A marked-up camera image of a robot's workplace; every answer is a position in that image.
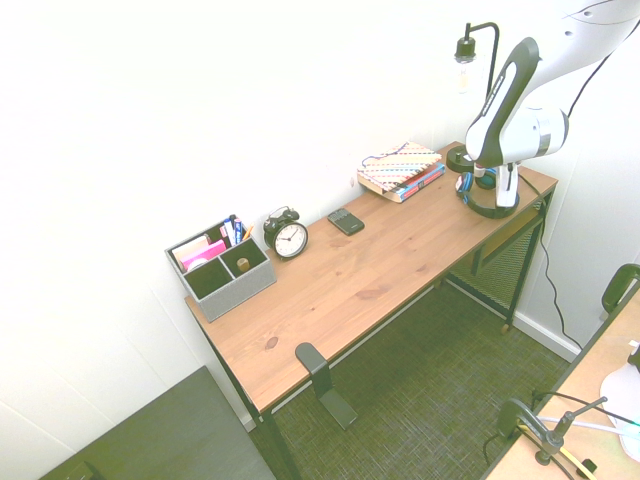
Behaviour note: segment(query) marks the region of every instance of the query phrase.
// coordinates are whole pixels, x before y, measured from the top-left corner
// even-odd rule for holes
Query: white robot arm
[[[559,108],[527,106],[541,85],[611,54],[635,28],[640,0],[564,0],[544,39],[525,38],[513,49],[466,135],[476,176],[496,168],[496,205],[511,207],[517,162],[557,152],[569,122]]]

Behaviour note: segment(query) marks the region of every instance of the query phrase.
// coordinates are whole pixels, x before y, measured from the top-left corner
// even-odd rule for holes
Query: desk lamp
[[[496,53],[498,52],[498,40],[500,39],[500,29],[493,22],[481,23],[480,25],[471,26],[467,23],[464,31],[464,37],[458,40],[456,46],[455,61],[459,65],[459,86],[466,89],[469,84],[469,64],[476,58],[476,41],[470,36],[471,32],[482,30],[483,28],[493,28],[493,51],[491,53],[491,67],[489,69],[489,81],[487,82],[487,97],[491,93],[491,85],[493,84],[493,71],[496,66]],[[447,153],[447,167],[454,172],[473,172],[473,162],[465,160],[467,150],[464,145],[454,147]]]

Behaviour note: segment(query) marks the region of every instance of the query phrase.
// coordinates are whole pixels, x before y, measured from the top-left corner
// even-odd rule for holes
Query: cord
[[[569,400],[573,400],[574,402],[578,402],[581,403],[583,405],[589,405],[589,402],[582,400],[581,398],[576,398],[576,397],[572,397],[571,395],[566,395],[564,393],[560,393],[560,392],[538,392],[536,390],[534,390],[533,392],[531,392],[531,410],[533,410],[535,408],[535,402],[537,400],[542,399],[542,397],[545,397],[547,395],[555,395],[558,397],[562,397],[562,398],[566,398]],[[638,422],[634,422],[633,420],[629,420],[628,418],[623,417],[622,415],[617,415],[615,413],[609,412],[608,410],[605,410],[602,407],[593,407],[595,410],[604,413],[605,415],[609,415],[610,417],[616,418],[618,420],[622,420],[623,422],[627,422],[631,425],[635,425],[637,427],[640,427],[640,423]]]
[[[531,435],[529,435],[527,432],[525,432],[519,425],[516,426],[516,428],[520,431],[520,433],[522,433],[525,437],[527,437],[536,447],[538,447],[540,450],[542,450],[542,445],[540,445]],[[567,478],[569,478],[570,480],[576,480],[570,473],[569,470],[567,470],[564,465],[562,465],[553,455],[551,457],[549,457],[551,459],[551,461],[553,463],[556,464],[556,466],[562,470],[562,473],[564,473]]]
[[[625,38],[625,40],[627,38],[629,38],[631,36],[631,34],[633,32],[636,31],[636,28],[638,28],[638,25],[640,25],[640,20],[638,21],[638,23],[636,23],[636,26],[633,27],[633,30],[631,30],[631,32],[629,33],[629,35],[627,35],[627,37]],[[571,112],[573,112],[573,107],[576,106],[576,103],[578,102],[578,99],[580,98],[580,96],[582,95],[582,92],[584,91],[584,89],[587,87],[587,84],[591,81],[591,79],[593,78],[593,76],[598,73],[598,70],[600,70],[600,67],[602,67],[602,65],[604,65],[604,62],[606,62],[609,57],[613,54],[613,52],[611,52],[609,55],[607,55],[606,57],[604,57],[602,59],[602,61],[600,62],[600,65],[598,65],[596,67],[596,69],[591,73],[591,75],[589,75],[589,78],[587,78],[587,81],[584,82],[584,84],[582,85],[582,88],[580,89],[580,91],[578,92],[578,95],[576,96],[575,100],[573,101],[573,103],[571,104],[571,108],[569,109],[569,113],[567,114],[567,117],[571,117]]]
[[[489,462],[489,456],[487,455],[487,447],[493,440],[495,440],[499,436],[500,436],[500,432],[496,433],[495,435],[492,435],[491,437],[487,438],[484,444],[482,445],[482,454],[484,455],[484,461],[487,462],[487,467],[491,466],[491,462]]]
[[[533,186],[533,184],[527,180],[526,178],[524,178],[522,176],[522,174],[518,174],[518,176],[527,184],[529,185],[529,187],[531,187],[531,189],[536,193],[536,195],[538,195],[539,197],[542,197],[542,195],[540,194],[540,192],[538,191],[538,189],[536,187]],[[542,250],[544,251],[545,254],[545,259],[546,259],[546,265],[545,265],[545,269],[544,269],[544,276],[547,277],[547,280],[549,281],[549,283],[551,284],[551,288],[553,289],[553,305],[554,307],[556,307],[556,311],[558,312],[558,316],[560,317],[560,327],[562,330],[562,334],[567,337],[569,340],[571,340],[573,343],[575,343],[580,350],[582,350],[584,347],[573,337],[571,337],[569,334],[567,334],[567,332],[565,332],[565,324],[564,324],[564,316],[562,315],[562,311],[560,310],[560,306],[558,305],[558,289],[556,288],[555,283],[553,283],[553,280],[551,280],[551,278],[549,277],[549,265],[551,263],[550,259],[549,259],[549,251],[547,250],[547,247],[545,247],[544,243],[542,242],[542,237],[544,237],[544,230],[547,226],[547,222],[546,222],[546,209],[547,209],[547,202],[544,200],[544,198],[541,198],[542,201],[542,206],[545,209],[545,215],[542,216],[542,226],[540,229],[540,246],[542,247]]]

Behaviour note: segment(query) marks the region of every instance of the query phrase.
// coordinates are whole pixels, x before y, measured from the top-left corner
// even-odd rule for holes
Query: desk organizer
[[[189,295],[198,303],[209,322],[213,322],[276,281],[271,260],[251,236],[233,247],[227,244],[228,248],[224,252],[194,270],[181,271],[172,252],[205,234],[209,236],[212,243],[220,240],[222,238],[220,227],[223,225],[224,222],[213,225],[165,250],[176,275]],[[242,272],[236,264],[240,258],[246,258],[249,261],[250,268],[246,272]]]

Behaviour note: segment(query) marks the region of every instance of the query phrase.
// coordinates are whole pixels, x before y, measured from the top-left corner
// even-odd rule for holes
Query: black alarm clock
[[[283,260],[297,257],[307,246],[309,232],[299,218],[292,208],[281,207],[264,222],[264,241]]]

